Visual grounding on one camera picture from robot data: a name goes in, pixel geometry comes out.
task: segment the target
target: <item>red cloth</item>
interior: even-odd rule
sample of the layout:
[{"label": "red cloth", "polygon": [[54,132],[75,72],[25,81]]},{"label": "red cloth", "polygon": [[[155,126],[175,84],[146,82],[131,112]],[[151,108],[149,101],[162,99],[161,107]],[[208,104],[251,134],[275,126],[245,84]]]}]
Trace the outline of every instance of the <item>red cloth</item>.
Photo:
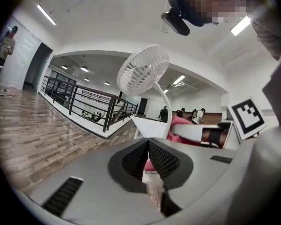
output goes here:
[{"label": "red cloth", "polygon": [[[178,116],[174,116],[173,117],[173,120],[172,120],[172,123],[170,124],[170,130],[169,130],[169,133],[168,133],[168,137],[167,137],[167,140],[169,141],[172,141],[172,142],[176,142],[176,143],[184,143],[184,144],[189,144],[189,145],[194,145],[194,146],[199,146],[200,144],[199,143],[196,143],[196,142],[192,142],[192,141],[189,141],[187,139],[184,139],[178,135],[173,135],[171,130],[172,130],[172,127],[175,125],[175,124],[192,124],[189,120],[186,120],[184,118],[180,118]],[[145,165],[145,171],[148,171],[148,172],[155,172],[155,168],[153,167],[151,161],[148,161]]]}]

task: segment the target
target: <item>black cap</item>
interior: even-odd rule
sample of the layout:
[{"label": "black cap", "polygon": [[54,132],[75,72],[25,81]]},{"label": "black cap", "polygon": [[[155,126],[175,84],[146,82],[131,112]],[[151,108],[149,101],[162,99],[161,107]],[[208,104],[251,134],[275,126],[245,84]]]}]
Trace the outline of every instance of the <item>black cap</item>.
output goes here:
[{"label": "black cap", "polygon": [[17,32],[17,31],[18,31],[18,27],[17,27],[17,26],[13,26],[13,28],[12,28],[11,31],[12,31],[12,32]]},{"label": "black cap", "polygon": [[192,25],[202,27],[205,23],[211,23],[212,18],[202,18],[195,11],[194,7],[189,7],[183,0],[169,0],[169,4],[177,14],[181,14],[181,18],[189,21]]}]

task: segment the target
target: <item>fan grille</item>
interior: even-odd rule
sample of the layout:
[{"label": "fan grille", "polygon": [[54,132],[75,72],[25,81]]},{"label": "fan grille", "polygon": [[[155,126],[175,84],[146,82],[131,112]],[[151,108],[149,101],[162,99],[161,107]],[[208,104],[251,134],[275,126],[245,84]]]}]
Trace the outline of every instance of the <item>fan grille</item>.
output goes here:
[{"label": "fan grille", "polygon": [[140,95],[158,82],[169,66],[169,56],[159,45],[132,54],[119,71],[117,84],[127,96]]}]

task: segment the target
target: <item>fan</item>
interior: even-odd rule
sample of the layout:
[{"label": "fan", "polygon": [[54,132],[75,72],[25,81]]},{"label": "fan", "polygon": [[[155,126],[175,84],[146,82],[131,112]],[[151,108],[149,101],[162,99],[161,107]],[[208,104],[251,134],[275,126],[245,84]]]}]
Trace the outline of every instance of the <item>fan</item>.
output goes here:
[{"label": "fan", "polygon": [[163,97],[168,110],[168,122],[163,138],[167,138],[172,113],[170,102],[157,83],[169,66],[168,54],[157,44],[149,44],[131,54],[124,62],[117,76],[117,85],[127,96],[137,96],[155,88]]}]

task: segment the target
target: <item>railing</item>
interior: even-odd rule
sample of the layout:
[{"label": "railing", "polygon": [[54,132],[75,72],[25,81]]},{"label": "railing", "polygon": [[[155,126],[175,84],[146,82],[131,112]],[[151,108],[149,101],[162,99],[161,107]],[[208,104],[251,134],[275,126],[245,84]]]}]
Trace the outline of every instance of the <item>railing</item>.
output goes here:
[{"label": "railing", "polygon": [[116,95],[48,76],[44,77],[41,90],[53,103],[56,101],[68,109],[70,115],[74,113],[102,126],[103,132],[135,114],[138,107]]}]

